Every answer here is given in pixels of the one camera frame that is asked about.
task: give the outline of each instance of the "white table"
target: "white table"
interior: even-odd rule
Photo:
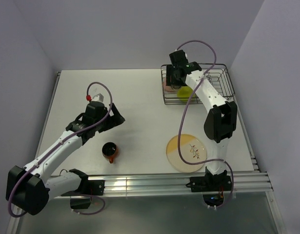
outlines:
[[[84,112],[89,83],[99,81],[112,93],[113,102],[126,122],[112,130],[96,134],[84,146],[73,152],[53,173],[61,169],[79,169],[89,175],[135,175],[178,173],[167,160],[166,144],[179,130],[184,105],[165,105],[161,91],[160,69],[140,70],[75,70],[62,71],[38,155],[59,138],[69,122]],[[108,105],[107,92],[93,86],[91,95],[102,93]],[[202,105],[188,109],[182,133],[192,134],[212,151],[203,124],[207,112]],[[101,153],[103,144],[112,141],[120,155],[110,164]],[[250,151],[239,117],[226,159],[235,172],[253,171]]]

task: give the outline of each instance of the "pink object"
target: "pink object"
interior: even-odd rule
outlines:
[[[163,88],[165,91],[168,91],[168,92],[176,92],[176,90],[174,90],[171,86],[167,86],[166,85],[166,78],[163,80]]]

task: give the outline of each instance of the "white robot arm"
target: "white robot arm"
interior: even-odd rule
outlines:
[[[207,118],[204,123],[206,136],[211,140],[212,151],[207,152],[205,176],[202,176],[198,192],[214,192],[232,189],[231,178],[225,167],[229,138],[236,129],[238,107],[234,101],[228,102],[204,77],[205,71],[196,62],[188,62],[183,50],[169,55],[171,64],[166,69],[166,85],[172,87],[189,86],[204,104]],[[187,187],[197,186],[196,182]]]
[[[200,80],[204,78],[203,72],[204,71],[196,70],[188,74],[185,79],[186,85],[194,90],[199,84]],[[207,113],[209,113],[214,106],[223,106],[227,102],[227,100],[223,98],[212,86],[208,79],[204,79],[202,85],[196,90],[195,94],[203,103]],[[221,158],[225,160],[229,138],[222,139],[219,143],[217,143],[215,140],[212,140],[211,142],[211,149],[213,149],[213,151],[208,152],[208,159]],[[220,161],[214,161],[209,163],[207,169],[211,174],[219,175],[224,172],[225,164]]]
[[[9,171],[6,199],[31,215],[36,215],[49,200],[59,195],[70,191],[87,194],[90,190],[88,175],[77,169],[49,178],[71,153],[94,137],[96,132],[107,131],[125,121],[113,103],[111,110],[112,116],[104,106],[101,94],[90,100],[85,113],[69,123],[66,131],[50,148],[23,168],[14,166]]]

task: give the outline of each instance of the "metal wire rack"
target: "metal wire rack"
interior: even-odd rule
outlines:
[[[211,63],[199,63],[203,70],[209,68]],[[161,72],[161,86],[163,92],[164,103],[166,105],[183,105],[188,101],[188,97],[177,96],[177,91],[168,92],[164,90],[164,82],[166,79],[166,66],[164,64],[160,68]],[[231,82],[231,78],[228,72],[228,68],[225,64],[218,63],[214,66],[213,69],[209,71],[209,73],[205,76],[209,82],[215,87],[220,95],[222,95],[225,99],[230,100],[234,95],[235,91],[233,88],[233,84]],[[195,96],[191,99],[190,104],[202,104],[201,100]]]

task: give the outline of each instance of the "white wall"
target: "white wall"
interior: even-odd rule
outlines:
[[[52,64],[15,4],[0,0],[0,233],[10,219],[8,172],[34,158],[54,80]]]
[[[264,2],[231,71],[259,166],[300,233],[300,0]]]
[[[15,0],[60,69],[158,68],[189,39],[232,64],[263,0]],[[205,47],[191,59],[212,62]]]

